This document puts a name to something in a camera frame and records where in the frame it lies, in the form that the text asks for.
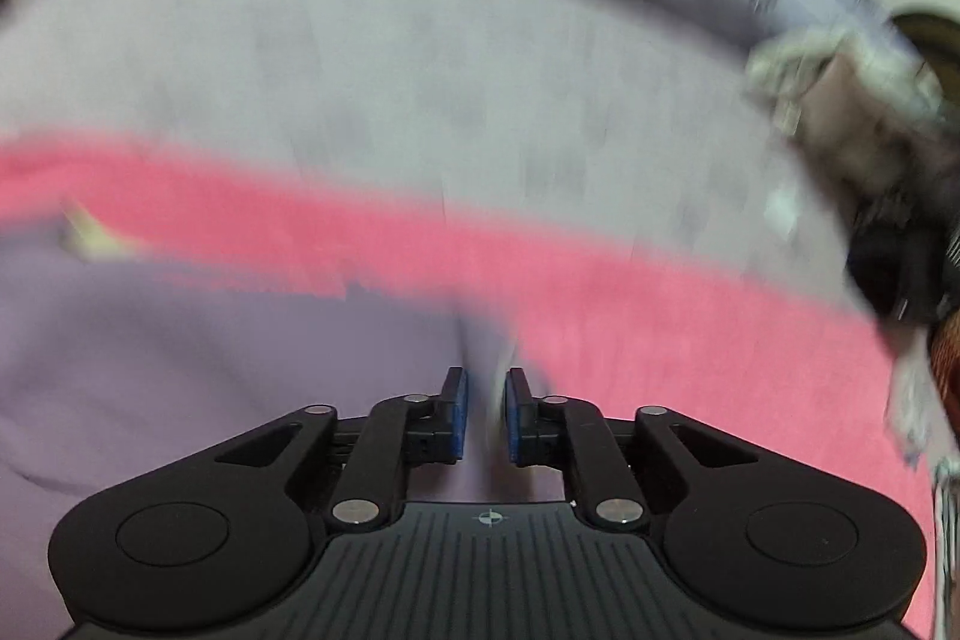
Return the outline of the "purple garment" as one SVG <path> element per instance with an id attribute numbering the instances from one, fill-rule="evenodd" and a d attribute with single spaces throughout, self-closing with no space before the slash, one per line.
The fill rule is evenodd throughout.
<path id="1" fill-rule="evenodd" d="M 2 632 L 55 638 L 68 615 L 47 541 L 68 510 L 304 408 L 368 413 L 381 399 L 470 377 L 466 458 L 421 468 L 416 498 L 553 500 L 562 480 L 517 470 L 493 442 L 493 380 L 519 354 L 504 326 L 457 302 L 277 281 L 155 255 L 88 259 L 60 218 L 2 234 Z"/>

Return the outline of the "pink towel blanket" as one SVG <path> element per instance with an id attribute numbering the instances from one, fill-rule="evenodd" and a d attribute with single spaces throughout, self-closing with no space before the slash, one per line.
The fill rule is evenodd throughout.
<path id="1" fill-rule="evenodd" d="M 262 174 L 103 135 L 2 148 L 2 234 L 60 218 L 88 259 L 155 255 L 277 281 L 457 302 L 516 341 L 542 392 L 615 417 L 660 404 L 895 498 L 929 482 L 885 427 L 889 356 L 869 320 L 658 252 Z"/>

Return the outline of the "grey quilted bedsheet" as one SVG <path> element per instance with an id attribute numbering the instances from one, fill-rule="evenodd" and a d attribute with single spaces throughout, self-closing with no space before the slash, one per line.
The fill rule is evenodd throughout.
<path id="1" fill-rule="evenodd" d="M 740 53 L 638 0 L 18 0 L 2 128 L 122 131 L 854 304 Z"/>

